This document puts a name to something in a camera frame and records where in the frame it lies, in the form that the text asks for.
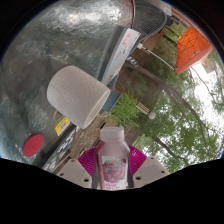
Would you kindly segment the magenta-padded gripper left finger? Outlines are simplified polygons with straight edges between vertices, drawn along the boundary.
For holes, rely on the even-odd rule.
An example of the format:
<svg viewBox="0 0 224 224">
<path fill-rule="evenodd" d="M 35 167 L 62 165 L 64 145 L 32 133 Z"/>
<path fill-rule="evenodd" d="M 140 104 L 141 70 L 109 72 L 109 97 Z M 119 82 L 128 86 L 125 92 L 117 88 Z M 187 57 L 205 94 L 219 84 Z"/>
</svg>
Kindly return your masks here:
<svg viewBox="0 0 224 224">
<path fill-rule="evenodd" d="M 56 175 L 78 186 L 96 189 L 98 186 L 98 168 L 93 147 L 78 159 L 69 159 Z"/>
</svg>

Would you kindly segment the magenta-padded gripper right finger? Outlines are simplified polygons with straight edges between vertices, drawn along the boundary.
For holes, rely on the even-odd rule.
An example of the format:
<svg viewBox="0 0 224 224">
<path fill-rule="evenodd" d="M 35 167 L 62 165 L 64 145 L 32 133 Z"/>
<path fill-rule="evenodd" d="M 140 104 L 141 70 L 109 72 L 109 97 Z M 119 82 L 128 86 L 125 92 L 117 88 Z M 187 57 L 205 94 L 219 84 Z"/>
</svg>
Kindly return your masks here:
<svg viewBox="0 0 224 224">
<path fill-rule="evenodd" d="M 128 164 L 128 187 L 140 188 L 167 176 L 169 172 L 154 156 L 147 157 L 130 146 Z"/>
</svg>

